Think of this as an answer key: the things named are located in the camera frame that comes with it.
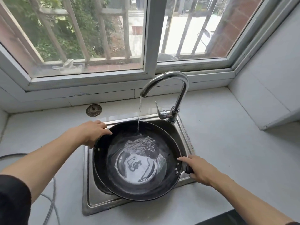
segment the sink drain strainer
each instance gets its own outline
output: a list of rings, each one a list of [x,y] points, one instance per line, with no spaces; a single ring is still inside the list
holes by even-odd
[[[102,107],[98,104],[92,104],[86,109],[86,114],[90,117],[96,117],[102,112]]]

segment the faucet handle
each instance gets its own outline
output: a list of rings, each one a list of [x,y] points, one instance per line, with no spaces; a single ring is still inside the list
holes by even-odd
[[[158,109],[158,106],[157,106],[157,102],[155,101],[155,104],[156,104],[156,109],[157,109],[157,113],[158,113],[158,116],[160,119],[164,120],[167,118],[167,112],[166,111],[162,111],[160,112],[159,109]]]

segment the hand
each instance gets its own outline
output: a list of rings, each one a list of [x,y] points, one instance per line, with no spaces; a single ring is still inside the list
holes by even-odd
[[[182,156],[178,160],[190,165],[195,172],[190,174],[190,177],[203,185],[212,186],[213,181],[223,174],[212,164],[197,155],[189,155],[189,158]]]
[[[93,147],[99,137],[113,134],[110,130],[105,128],[107,128],[105,123],[96,120],[85,122],[70,129],[70,131],[73,131],[73,136],[77,137],[82,145]]]

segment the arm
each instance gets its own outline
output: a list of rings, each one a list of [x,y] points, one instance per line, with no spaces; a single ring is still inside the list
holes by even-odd
[[[249,225],[285,225],[291,218],[244,189],[199,156],[179,157],[194,170],[191,178],[221,193]]]
[[[100,136],[112,134],[106,127],[97,120],[71,128],[57,139],[9,165],[0,174],[22,180],[30,189],[33,203],[79,146],[84,144],[93,147]]]

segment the black sleeve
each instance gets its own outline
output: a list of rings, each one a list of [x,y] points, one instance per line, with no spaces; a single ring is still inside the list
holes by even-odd
[[[0,224],[28,224],[30,207],[28,186],[16,177],[0,175]]]

